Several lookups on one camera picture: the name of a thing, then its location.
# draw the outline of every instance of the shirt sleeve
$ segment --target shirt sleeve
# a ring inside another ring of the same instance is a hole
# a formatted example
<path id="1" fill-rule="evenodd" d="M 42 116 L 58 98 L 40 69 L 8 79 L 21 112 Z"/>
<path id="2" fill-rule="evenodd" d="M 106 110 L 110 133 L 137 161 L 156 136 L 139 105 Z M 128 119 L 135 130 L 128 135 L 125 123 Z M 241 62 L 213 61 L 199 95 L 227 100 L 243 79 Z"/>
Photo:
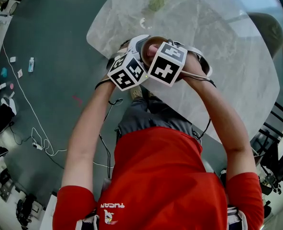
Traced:
<path id="1" fill-rule="evenodd" d="M 231 205 L 241 210 L 247 218 L 249 230 L 259 230 L 264 220 L 264 207 L 259 178 L 247 172 L 234 176 L 226 183 Z"/>
<path id="2" fill-rule="evenodd" d="M 64 186 L 57 194 L 53 230 L 74 230 L 77 221 L 96 208 L 91 191 L 80 186 Z"/>

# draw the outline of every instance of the black and white marker cube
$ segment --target black and white marker cube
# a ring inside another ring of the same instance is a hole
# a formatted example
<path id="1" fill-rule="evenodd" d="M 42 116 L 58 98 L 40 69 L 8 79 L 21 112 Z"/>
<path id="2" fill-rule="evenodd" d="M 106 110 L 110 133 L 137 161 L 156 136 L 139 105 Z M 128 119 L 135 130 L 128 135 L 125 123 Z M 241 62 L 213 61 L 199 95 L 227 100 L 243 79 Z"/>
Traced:
<path id="1" fill-rule="evenodd" d="M 131 52 L 115 60 L 107 75 L 121 91 L 133 88 L 148 79 L 141 63 Z"/>
<path id="2" fill-rule="evenodd" d="M 172 86 L 185 65 L 187 49 L 162 43 L 148 71 L 148 76 Z"/>

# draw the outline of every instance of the desk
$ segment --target desk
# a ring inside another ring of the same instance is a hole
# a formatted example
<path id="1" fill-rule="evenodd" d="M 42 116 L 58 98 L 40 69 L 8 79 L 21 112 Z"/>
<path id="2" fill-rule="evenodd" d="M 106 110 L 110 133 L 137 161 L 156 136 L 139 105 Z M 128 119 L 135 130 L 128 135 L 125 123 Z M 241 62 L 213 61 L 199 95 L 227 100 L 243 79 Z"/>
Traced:
<path id="1" fill-rule="evenodd" d="M 252 139 L 268 117 L 279 93 L 269 51 L 248 15 L 233 0 L 167 0 L 151 12 L 149 0 L 107 0 L 88 34 L 88 43 L 109 58 L 125 40 L 159 35 L 201 50 L 213 68 L 212 80 L 243 120 Z M 184 81 L 166 87 L 143 85 L 204 130 L 208 113 Z M 207 134 L 219 141 L 212 125 Z"/>

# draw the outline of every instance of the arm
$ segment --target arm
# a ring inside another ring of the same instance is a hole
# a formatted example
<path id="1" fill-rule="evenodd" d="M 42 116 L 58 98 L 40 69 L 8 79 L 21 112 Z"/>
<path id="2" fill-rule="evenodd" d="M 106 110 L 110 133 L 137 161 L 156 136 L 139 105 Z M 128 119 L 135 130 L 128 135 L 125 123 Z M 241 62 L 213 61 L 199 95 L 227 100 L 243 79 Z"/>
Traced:
<path id="1" fill-rule="evenodd" d="M 187 55 L 184 71 L 205 76 L 197 59 Z M 236 111 L 209 82 L 183 79 L 199 94 L 227 154 L 227 180 L 245 172 L 256 172 L 247 130 Z"/>
<path id="2" fill-rule="evenodd" d="M 62 187 L 76 185 L 92 192 L 92 162 L 100 129 L 103 125 L 108 100 L 115 85 L 101 84 L 82 112 L 69 140 Z"/>

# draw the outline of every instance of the wrist strap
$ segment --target wrist strap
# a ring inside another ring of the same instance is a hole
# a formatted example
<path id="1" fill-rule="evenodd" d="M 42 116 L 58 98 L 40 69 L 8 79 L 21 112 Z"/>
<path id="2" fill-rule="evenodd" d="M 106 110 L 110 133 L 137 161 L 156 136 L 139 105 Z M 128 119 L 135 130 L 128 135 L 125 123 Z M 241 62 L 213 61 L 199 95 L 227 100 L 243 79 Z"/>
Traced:
<path id="1" fill-rule="evenodd" d="M 96 90 L 101 84 L 105 83 L 105 82 L 112 82 L 111 79 L 104 79 L 101 82 L 99 82 L 95 87 L 94 90 Z"/>

